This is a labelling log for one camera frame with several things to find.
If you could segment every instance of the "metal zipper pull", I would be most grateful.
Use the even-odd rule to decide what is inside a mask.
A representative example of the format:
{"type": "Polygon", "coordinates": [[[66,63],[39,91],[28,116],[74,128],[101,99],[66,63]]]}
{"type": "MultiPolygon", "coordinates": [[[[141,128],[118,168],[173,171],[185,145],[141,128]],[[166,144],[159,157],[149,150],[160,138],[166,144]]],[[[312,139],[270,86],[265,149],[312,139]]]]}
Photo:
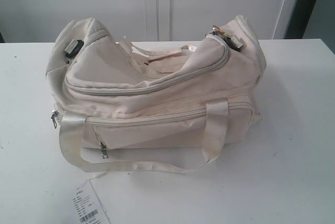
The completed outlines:
{"type": "Polygon", "coordinates": [[[52,119],[53,126],[54,126],[55,129],[57,128],[57,121],[56,121],[55,117],[58,116],[58,113],[59,113],[58,111],[53,110],[52,114],[51,114],[51,119],[52,119]]]}
{"type": "Polygon", "coordinates": [[[102,143],[102,141],[100,141],[100,147],[101,147],[101,154],[103,156],[103,159],[107,159],[108,158],[107,147],[104,143],[102,143]]]}

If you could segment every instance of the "paper tag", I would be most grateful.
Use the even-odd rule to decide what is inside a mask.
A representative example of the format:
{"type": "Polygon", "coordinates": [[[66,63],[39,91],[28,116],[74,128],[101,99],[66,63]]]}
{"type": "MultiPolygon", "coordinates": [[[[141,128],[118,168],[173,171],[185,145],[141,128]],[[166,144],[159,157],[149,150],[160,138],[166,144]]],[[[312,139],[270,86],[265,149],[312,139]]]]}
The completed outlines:
{"type": "Polygon", "coordinates": [[[73,221],[80,224],[110,224],[90,181],[77,188],[73,198],[73,221]]]}

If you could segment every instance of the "bag handle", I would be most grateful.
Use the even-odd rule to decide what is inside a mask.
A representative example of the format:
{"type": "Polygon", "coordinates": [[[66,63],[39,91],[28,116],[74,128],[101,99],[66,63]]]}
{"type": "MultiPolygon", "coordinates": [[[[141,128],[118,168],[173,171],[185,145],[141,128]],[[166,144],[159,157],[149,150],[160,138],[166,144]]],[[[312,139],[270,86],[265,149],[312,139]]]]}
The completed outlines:
{"type": "MultiPolygon", "coordinates": [[[[205,164],[214,161],[221,154],[228,128],[228,102],[225,98],[206,102],[207,118],[202,145],[205,164]]],[[[86,115],[67,112],[63,116],[59,133],[59,144],[65,159],[85,172],[107,171],[159,171],[188,173],[196,169],[185,169],[169,163],[156,161],[113,161],[90,163],[81,157],[81,141],[86,115]]]]}
{"type": "Polygon", "coordinates": [[[135,46],[128,38],[124,37],[121,41],[119,41],[119,45],[128,53],[132,53],[132,47],[137,49],[139,52],[141,52],[144,55],[147,55],[149,57],[149,62],[155,61],[158,59],[167,58],[173,55],[181,54],[183,53],[183,50],[189,50],[191,52],[194,52],[197,47],[193,45],[184,45],[180,48],[171,48],[171,49],[165,49],[165,50],[145,50],[140,47],[135,46]]]}

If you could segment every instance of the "table surface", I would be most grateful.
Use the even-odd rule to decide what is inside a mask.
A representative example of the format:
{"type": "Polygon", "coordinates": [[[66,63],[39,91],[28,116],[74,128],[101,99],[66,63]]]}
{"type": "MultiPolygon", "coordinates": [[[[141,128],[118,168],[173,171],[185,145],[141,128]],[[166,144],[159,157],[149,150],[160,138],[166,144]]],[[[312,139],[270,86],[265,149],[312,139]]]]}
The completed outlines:
{"type": "MultiPolygon", "coordinates": [[[[141,42],[143,48],[199,42],[141,42]]],[[[335,56],[319,39],[261,40],[263,116],[246,140],[180,175],[109,173],[92,181],[111,223],[333,223],[335,56]]],[[[68,164],[50,120],[52,43],[0,44],[1,223],[65,223],[67,197],[96,174],[68,164]]]]}

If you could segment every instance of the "barcode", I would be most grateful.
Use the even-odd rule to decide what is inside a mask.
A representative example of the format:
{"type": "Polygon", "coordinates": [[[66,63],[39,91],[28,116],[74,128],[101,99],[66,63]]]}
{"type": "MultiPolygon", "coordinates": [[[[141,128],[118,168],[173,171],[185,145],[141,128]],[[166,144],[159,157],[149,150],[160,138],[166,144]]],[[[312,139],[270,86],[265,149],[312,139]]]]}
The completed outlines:
{"type": "Polygon", "coordinates": [[[88,215],[85,215],[84,217],[80,218],[80,223],[83,223],[83,222],[87,221],[88,219],[91,219],[97,213],[98,213],[98,210],[94,210],[94,211],[90,212],[88,215]]]}

